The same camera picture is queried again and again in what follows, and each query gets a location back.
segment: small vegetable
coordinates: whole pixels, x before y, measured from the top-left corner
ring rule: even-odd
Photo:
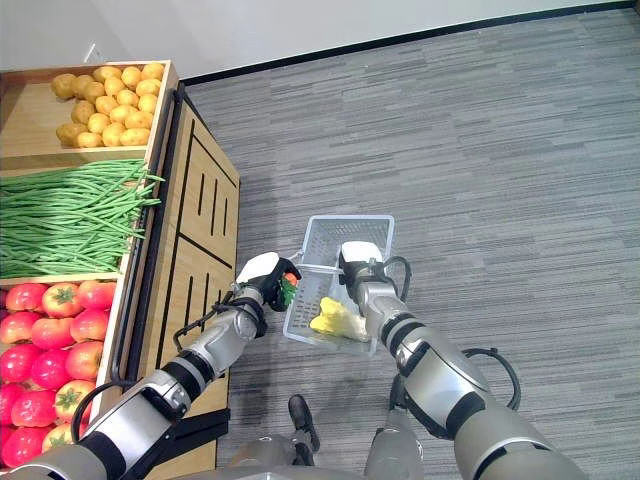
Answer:
[[[125,88],[124,83],[118,77],[109,77],[104,81],[104,91],[107,95],[115,96]]]
[[[135,90],[141,80],[142,72],[138,67],[127,67],[122,71],[122,81],[131,90]]]
[[[73,97],[73,82],[75,79],[76,76],[73,73],[58,75],[51,82],[51,90],[56,94],[56,97],[68,100]]]
[[[73,94],[76,98],[83,100],[84,99],[84,87],[93,82],[93,77],[91,75],[79,75],[76,77],[71,87],[73,88]]]
[[[155,96],[158,96],[158,93],[160,93],[161,85],[162,83],[160,82],[160,80],[156,78],[148,78],[146,80],[141,80],[140,83],[138,83],[138,86],[136,87],[136,94],[139,97],[147,93],[151,93]]]
[[[164,74],[164,65],[158,62],[147,63],[142,68],[142,80],[146,80],[147,78],[155,78],[157,80],[162,80],[162,75]]]
[[[96,103],[96,99],[98,97],[102,97],[104,94],[104,85],[100,82],[87,83],[87,86],[84,87],[84,90],[82,91],[82,95],[85,100],[91,103]]]
[[[96,108],[87,100],[80,100],[71,110],[71,120],[74,123],[87,124],[89,117],[96,113]]]
[[[100,113],[104,113],[105,115],[109,115],[111,110],[118,106],[118,102],[115,98],[110,97],[109,95],[103,95],[101,97],[96,98],[96,110]]]
[[[86,131],[86,125],[81,123],[65,123],[56,129],[56,135],[63,146],[74,147],[76,145],[76,138],[78,138],[78,135]]]
[[[111,123],[109,117],[104,113],[94,113],[89,117],[87,128],[91,133],[100,133]]]
[[[127,146],[146,145],[150,133],[148,128],[130,128],[120,135],[120,143]]]
[[[93,78],[95,78],[97,82],[104,83],[107,78],[111,77],[122,77],[122,71],[118,67],[112,67],[111,65],[98,67],[93,71]]]
[[[138,109],[141,112],[154,113],[156,111],[157,102],[158,97],[151,93],[146,93],[140,97],[140,100],[138,100]]]
[[[111,110],[111,112],[109,113],[109,118],[111,119],[112,122],[118,122],[118,123],[124,124],[124,119],[127,118],[127,116],[130,113],[137,112],[137,111],[138,109],[135,107],[132,107],[131,105],[120,105],[118,107],[115,107],[113,110]]]
[[[116,96],[116,101],[119,105],[131,105],[132,107],[137,107],[138,100],[138,96],[131,90],[121,90]]]
[[[151,122],[153,122],[153,115],[149,112],[131,112],[124,119],[124,126],[127,128],[151,128]]]
[[[83,148],[102,147],[102,135],[99,133],[82,132],[76,137],[76,145]]]
[[[102,143],[107,147],[118,147],[122,145],[120,143],[120,135],[124,133],[126,129],[124,125],[119,122],[113,122],[102,132]]]

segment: black cable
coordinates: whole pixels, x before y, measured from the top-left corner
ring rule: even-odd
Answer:
[[[463,350],[467,357],[473,357],[474,355],[486,355],[488,357],[493,357],[504,367],[511,379],[511,384],[513,385],[513,395],[511,396],[511,400],[507,403],[507,407],[511,410],[518,410],[520,407],[520,398],[522,396],[522,392],[520,390],[520,380],[518,380],[518,375],[516,375],[516,371],[513,369],[511,364],[504,358],[502,355],[498,353],[497,348],[468,348]]]
[[[80,441],[80,424],[82,423],[82,415],[96,396],[111,387],[132,387],[136,383],[138,382],[133,380],[107,382],[89,392],[87,396],[80,401],[76,411],[73,413],[73,418],[71,419],[71,439],[73,440],[73,443],[78,443]]]
[[[403,302],[407,300],[407,294],[409,293],[409,285],[411,284],[411,265],[409,261],[399,255],[395,255],[384,262],[383,267],[386,268],[394,263],[402,263],[404,265],[404,283],[402,285],[402,293],[400,294],[400,300]]]

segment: wooden crate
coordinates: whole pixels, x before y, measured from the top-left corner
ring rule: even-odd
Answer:
[[[125,255],[122,259],[122,263],[128,262],[129,255]],[[9,290],[13,285],[19,285],[21,283],[44,283],[53,285],[59,282],[71,282],[80,283],[84,280],[113,280],[116,282],[116,292],[113,297],[113,304],[111,311],[109,312],[109,325],[107,327],[107,335],[104,339],[104,347],[102,351],[102,359],[100,360],[100,367],[98,369],[98,377],[96,379],[96,385],[102,385],[110,379],[109,370],[111,360],[114,355],[114,348],[116,344],[116,335],[120,326],[120,309],[123,301],[123,293],[125,289],[125,276],[120,273],[100,273],[100,274],[79,274],[79,275],[47,275],[42,277],[29,277],[29,278],[11,278],[0,279],[0,289]],[[10,345],[0,343],[0,354],[4,353]],[[111,405],[104,401],[103,395],[98,395],[96,400],[91,406],[90,420],[98,417],[104,413]]]
[[[144,62],[110,62],[107,65],[142,67]],[[2,175],[24,175],[50,169],[118,158],[151,161],[157,137],[164,132],[161,110],[178,85],[173,64],[165,66],[158,103],[146,146],[72,148],[60,145],[56,128],[71,121],[74,100],[62,101],[51,91],[51,80],[61,73],[91,74],[99,65],[56,67],[0,74],[0,171]]]

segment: produce display stand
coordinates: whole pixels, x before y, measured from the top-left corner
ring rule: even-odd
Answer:
[[[140,62],[109,65],[143,66]],[[144,159],[163,177],[154,191],[161,204],[145,208],[139,222],[144,239],[131,239],[119,272],[0,279],[0,288],[24,282],[117,282],[97,383],[137,379],[176,354],[175,330],[213,305],[235,278],[239,176],[202,122],[179,83],[170,61],[165,66],[147,146],[61,147],[56,127],[69,121],[71,102],[57,100],[51,80],[97,66],[65,67],[0,74],[0,176],[15,176],[114,159]],[[217,380],[193,405],[189,416],[227,407],[228,375]],[[112,388],[93,402],[92,418],[119,397]],[[183,447],[198,445],[221,432],[209,422]],[[215,442],[156,467],[147,478],[164,479],[215,467]]]

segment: tomato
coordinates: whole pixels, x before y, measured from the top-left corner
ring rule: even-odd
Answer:
[[[24,391],[24,388],[17,383],[0,387],[0,425],[11,425],[11,408]]]
[[[57,390],[71,380],[65,368],[69,350],[47,350],[40,354],[31,367],[31,379],[42,388]]]
[[[73,345],[70,317],[40,318],[31,328],[31,341],[40,348],[62,348]]]
[[[9,440],[9,437],[15,431],[16,429],[13,427],[10,427],[8,425],[0,425],[0,449],[2,448],[2,445],[4,445],[7,440]],[[3,465],[3,463],[2,457],[0,456],[0,466],[1,465]]]
[[[16,345],[0,356],[0,377],[3,382],[24,382],[31,375],[31,365],[42,350],[30,343]]]
[[[86,380],[72,380],[65,384],[56,393],[56,414],[63,422],[71,422],[73,414],[84,397],[86,397],[96,384]],[[91,404],[85,408],[82,414],[82,421],[89,421]]]
[[[42,296],[42,307],[50,317],[73,317],[82,311],[78,301],[78,286],[56,283]]]
[[[71,321],[71,336],[76,342],[104,340],[107,336],[109,314],[104,310],[87,309]]]
[[[296,276],[293,273],[285,273],[284,274],[284,278],[285,278],[285,280],[287,280],[294,287],[296,285],[298,285],[298,279],[296,278]]]
[[[78,300],[84,308],[107,310],[111,308],[116,293],[116,282],[85,280],[78,287]]]
[[[23,283],[16,285],[7,293],[6,304],[8,310],[33,310],[42,312],[42,295],[47,286],[42,283]]]
[[[50,428],[17,429],[2,444],[2,463],[8,467],[18,467],[42,453],[42,442]]]
[[[11,407],[11,422],[17,427],[46,427],[56,420],[56,393],[27,390]]]
[[[86,423],[81,423],[80,428],[78,428],[78,433],[80,437],[84,435],[84,432],[87,431],[89,425]],[[71,424],[62,423],[51,430],[42,442],[42,453],[51,450],[58,445],[65,445],[73,443],[73,439],[71,437]]]
[[[31,340],[31,328],[40,314],[33,312],[16,312],[0,323],[0,342],[18,343]]]
[[[102,342],[83,342],[74,345],[67,357],[67,372],[78,380],[95,380],[102,358]]]

